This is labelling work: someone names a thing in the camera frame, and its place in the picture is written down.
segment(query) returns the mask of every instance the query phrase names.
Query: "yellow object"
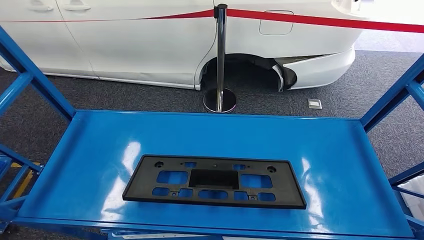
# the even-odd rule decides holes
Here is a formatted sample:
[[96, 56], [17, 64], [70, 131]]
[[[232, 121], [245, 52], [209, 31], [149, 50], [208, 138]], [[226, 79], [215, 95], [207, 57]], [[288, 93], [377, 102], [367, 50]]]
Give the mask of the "yellow object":
[[[39, 166], [40, 163], [39, 162], [34, 162], [35, 165]], [[12, 163], [12, 168], [20, 168], [21, 165], [17, 164], [17, 163]], [[25, 188], [27, 188], [28, 184], [30, 183], [31, 179], [33, 178], [33, 171], [30, 170], [28, 172], [28, 174], [26, 175], [25, 179], [22, 181], [22, 183], [20, 184], [20, 186], [17, 188], [15, 194], [13, 195], [13, 198], [19, 198], [22, 193], [24, 193]]]

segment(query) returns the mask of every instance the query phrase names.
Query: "door handle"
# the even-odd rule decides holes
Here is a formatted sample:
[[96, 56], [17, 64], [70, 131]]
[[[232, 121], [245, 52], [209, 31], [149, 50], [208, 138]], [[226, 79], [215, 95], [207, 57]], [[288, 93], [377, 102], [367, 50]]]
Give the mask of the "door handle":
[[43, 13], [43, 12], [48, 12], [53, 10], [53, 7], [46, 6], [46, 5], [32, 5], [32, 6], [29, 6], [28, 9], [34, 12]]
[[66, 11], [84, 11], [91, 9], [91, 7], [89, 5], [65, 4], [63, 5], [63, 9], [65, 9]]

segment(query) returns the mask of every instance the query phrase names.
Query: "black plastic bracket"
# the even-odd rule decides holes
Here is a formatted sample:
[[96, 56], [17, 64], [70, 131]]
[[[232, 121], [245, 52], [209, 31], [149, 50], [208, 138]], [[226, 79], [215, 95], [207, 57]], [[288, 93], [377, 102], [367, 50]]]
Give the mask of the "black plastic bracket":
[[215, 18], [215, 19], [218, 19], [218, 9], [227, 9], [228, 8], [228, 5], [227, 4], [223, 4], [223, 3], [221, 3], [221, 4], [218, 4], [218, 6], [214, 6], [213, 7], [213, 17]]
[[289, 161], [144, 155], [126, 201], [305, 209]]

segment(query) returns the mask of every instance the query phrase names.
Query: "mounting hole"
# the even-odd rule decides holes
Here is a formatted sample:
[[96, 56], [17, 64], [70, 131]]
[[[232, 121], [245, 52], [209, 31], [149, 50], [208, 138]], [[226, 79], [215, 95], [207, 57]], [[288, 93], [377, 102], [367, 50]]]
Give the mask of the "mounting hole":
[[277, 172], [277, 169], [276, 169], [275, 167], [273, 167], [273, 166], [269, 166], [269, 167], [267, 167], [266, 169], [268, 169], [268, 171], [269, 171], [270, 173], [275, 173], [275, 172]]
[[156, 168], [162, 168], [162, 166], [164, 165], [164, 163], [163, 162], [161, 162], [161, 161], [158, 161], [158, 162], [156, 162], [155, 164], [154, 164], [154, 166], [156, 167]]

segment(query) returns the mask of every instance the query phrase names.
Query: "rear bumper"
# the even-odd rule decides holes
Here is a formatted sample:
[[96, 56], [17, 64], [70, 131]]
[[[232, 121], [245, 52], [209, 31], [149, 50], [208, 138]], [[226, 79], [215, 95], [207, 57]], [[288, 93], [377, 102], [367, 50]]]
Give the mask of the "rear bumper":
[[316, 88], [339, 79], [355, 60], [355, 49], [334, 53], [292, 63], [280, 64], [295, 72], [297, 82], [290, 89]]

